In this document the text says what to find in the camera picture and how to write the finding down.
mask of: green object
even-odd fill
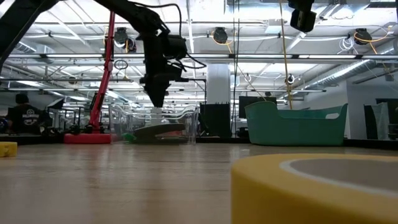
[[[264,146],[340,146],[344,139],[347,106],[278,110],[272,102],[253,103],[245,107],[250,141]],[[329,114],[338,117],[327,119]]]
[[[137,139],[133,134],[130,133],[123,134],[123,138],[130,143],[133,143]]]

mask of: person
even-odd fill
[[[6,116],[9,130],[12,133],[40,134],[39,120],[42,111],[31,106],[25,94],[17,94],[15,102],[17,106],[9,108]]]

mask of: red base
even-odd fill
[[[63,137],[65,144],[111,144],[110,134],[66,134]]]

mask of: black t-shirt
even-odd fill
[[[12,121],[15,133],[40,133],[39,122],[42,111],[31,105],[18,105],[8,109],[7,119]]]

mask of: yellow tape roll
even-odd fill
[[[17,156],[16,142],[0,142],[0,157],[14,157]]]
[[[238,160],[231,170],[232,224],[398,223],[396,169],[398,158],[383,156],[278,154]]]

